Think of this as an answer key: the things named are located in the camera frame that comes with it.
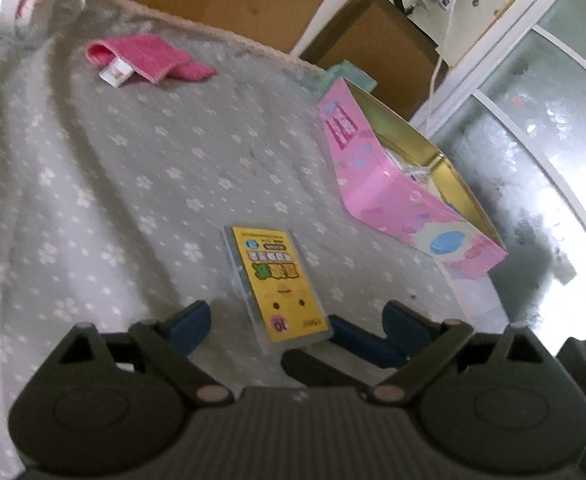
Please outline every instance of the gray fabric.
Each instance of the gray fabric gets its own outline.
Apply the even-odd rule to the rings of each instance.
[[[115,89],[84,57],[90,39],[151,31],[219,75]],[[39,50],[0,44],[0,478],[20,470],[10,404],[80,320],[113,332],[207,300],[213,329],[197,364],[236,391],[295,385],[278,355],[260,353],[224,225],[292,229],[325,309],[366,329],[380,332],[389,298],[435,319],[464,316],[430,258],[346,212],[311,80],[104,0]],[[316,351],[379,378],[329,346]]]

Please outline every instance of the blue oval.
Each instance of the blue oval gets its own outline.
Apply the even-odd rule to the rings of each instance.
[[[466,235],[460,231],[447,231],[437,235],[429,248],[433,254],[451,254],[462,246],[464,238]]]

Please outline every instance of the pink cloth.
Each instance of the pink cloth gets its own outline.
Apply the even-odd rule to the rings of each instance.
[[[217,73],[214,68],[193,61],[191,54],[173,48],[156,34],[94,40],[86,49],[86,57],[99,67],[119,57],[139,75],[156,84],[167,76],[202,81]]]

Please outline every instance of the pink box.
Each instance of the pink box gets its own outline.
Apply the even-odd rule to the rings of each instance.
[[[395,124],[401,129],[394,134],[395,145],[404,142],[420,156],[435,156],[432,160],[441,166],[432,170],[433,180],[445,200],[457,197],[457,202],[450,201],[455,209],[391,162],[358,102],[380,125],[379,136],[387,138],[380,129]],[[507,255],[486,213],[448,159],[397,114],[343,79],[324,96],[319,110],[342,200],[355,218],[471,278],[482,276]],[[447,183],[448,194],[438,178]],[[489,236],[456,210],[469,212]]]

